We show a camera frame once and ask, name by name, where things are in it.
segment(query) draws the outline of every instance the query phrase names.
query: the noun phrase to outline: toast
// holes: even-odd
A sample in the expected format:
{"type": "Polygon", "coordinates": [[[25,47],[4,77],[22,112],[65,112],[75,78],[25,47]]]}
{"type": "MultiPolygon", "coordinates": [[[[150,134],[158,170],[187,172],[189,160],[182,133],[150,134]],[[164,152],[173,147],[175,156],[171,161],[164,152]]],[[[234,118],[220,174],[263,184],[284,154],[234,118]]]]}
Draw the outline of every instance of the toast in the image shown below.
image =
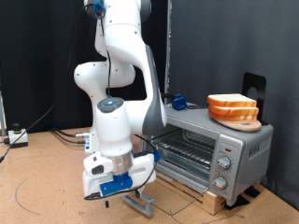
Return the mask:
{"type": "Polygon", "coordinates": [[[219,120],[238,121],[238,120],[256,120],[257,119],[256,115],[226,116],[226,115],[215,114],[210,110],[208,110],[207,113],[213,119],[219,119],[219,120]]]}
{"type": "Polygon", "coordinates": [[[258,107],[219,107],[209,105],[208,109],[218,115],[238,116],[238,115],[258,115],[258,107]]]}
{"type": "Polygon", "coordinates": [[[237,93],[208,95],[207,102],[220,107],[256,107],[256,101],[237,93]]]}

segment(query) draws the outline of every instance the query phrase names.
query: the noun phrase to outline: wooden pallet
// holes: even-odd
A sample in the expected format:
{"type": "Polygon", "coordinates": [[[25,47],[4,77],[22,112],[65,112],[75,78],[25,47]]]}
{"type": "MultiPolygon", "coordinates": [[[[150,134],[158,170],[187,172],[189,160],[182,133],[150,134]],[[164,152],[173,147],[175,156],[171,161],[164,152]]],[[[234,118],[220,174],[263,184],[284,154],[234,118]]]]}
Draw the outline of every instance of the wooden pallet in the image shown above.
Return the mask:
{"type": "MultiPolygon", "coordinates": [[[[169,176],[157,172],[156,182],[164,185],[168,189],[173,190],[175,193],[184,197],[189,201],[194,201],[199,196],[198,191],[187,187],[186,185],[172,179],[169,176]]],[[[217,214],[224,207],[225,199],[219,195],[213,194],[209,191],[203,194],[194,204],[211,215],[217,214]]]]}

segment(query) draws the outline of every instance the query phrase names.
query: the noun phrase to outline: wall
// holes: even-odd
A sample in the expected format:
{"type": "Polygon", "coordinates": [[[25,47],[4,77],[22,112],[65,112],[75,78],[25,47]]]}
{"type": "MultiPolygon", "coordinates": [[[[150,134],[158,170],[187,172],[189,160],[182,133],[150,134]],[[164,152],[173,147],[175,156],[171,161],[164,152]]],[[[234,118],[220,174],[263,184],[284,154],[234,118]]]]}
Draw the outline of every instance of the wall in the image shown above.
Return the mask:
{"type": "MultiPolygon", "coordinates": [[[[54,102],[69,56],[75,18],[83,0],[4,1],[0,6],[0,75],[7,127],[19,121],[23,128],[40,118],[54,102]]],[[[32,133],[88,127],[93,115],[88,95],[75,83],[79,63],[103,61],[94,48],[96,20],[83,11],[76,27],[72,60],[58,104],[32,133]]],[[[167,0],[152,1],[149,20],[142,24],[143,38],[155,57],[161,88],[164,86],[167,0]]],[[[133,85],[112,90],[113,96],[144,99],[143,77],[136,71],[133,85]]]]}
{"type": "Polygon", "coordinates": [[[242,92],[243,75],[266,77],[263,120],[274,127],[263,184],[299,208],[299,2],[173,0],[170,92],[206,105],[242,92]]]}

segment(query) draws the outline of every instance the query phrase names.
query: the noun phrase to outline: metal bracket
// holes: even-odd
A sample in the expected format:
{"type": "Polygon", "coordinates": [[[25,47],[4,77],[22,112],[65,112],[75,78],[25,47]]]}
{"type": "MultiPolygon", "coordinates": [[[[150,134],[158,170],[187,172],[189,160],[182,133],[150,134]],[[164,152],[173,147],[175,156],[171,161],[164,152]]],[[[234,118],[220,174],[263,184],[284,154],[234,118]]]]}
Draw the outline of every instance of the metal bracket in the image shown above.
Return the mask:
{"type": "Polygon", "coordinates": [[[134,209],[137,211],[143,213],[144,215],[148,217],[152,217],[154,212],[151,210],[151,204],[155,201],[153,198],[151,198],[149,195],[146,193],[142,193],[141,198],[146,201],[146,206],[142,206],[140,203],[134,201],[132,198],[129,197],[129,195],[126,195],[122,197],[125,202],[130,204],[134,209]]]}

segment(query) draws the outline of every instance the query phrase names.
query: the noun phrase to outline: table surface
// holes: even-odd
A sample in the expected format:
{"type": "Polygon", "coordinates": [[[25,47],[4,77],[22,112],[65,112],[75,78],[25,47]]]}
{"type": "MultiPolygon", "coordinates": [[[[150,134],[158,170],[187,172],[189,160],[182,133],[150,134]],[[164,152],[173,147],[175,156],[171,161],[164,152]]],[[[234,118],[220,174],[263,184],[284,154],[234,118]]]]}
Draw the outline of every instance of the table surface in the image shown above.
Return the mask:
{"type": "MultiPolygon", "coordinates": [[[[78,133],[88,129],[68,130],[78,133]]],[[[82,189],[83,145],[63,142],[53,133],[30,133],[29,147],[12,148],[0,164],[0,223],[299,223],[297,210],[261,185],[250,204],[212,216],[175,192],[154,182],[144,192],[153,197],[153,217],[145,217],[118,198],[105,208],[85,201],[82,189]]],[[[134,148],[139,141],[132,138],[134,148]]],[[[7,146],[0,145],[0,155],[7,146]]]]}

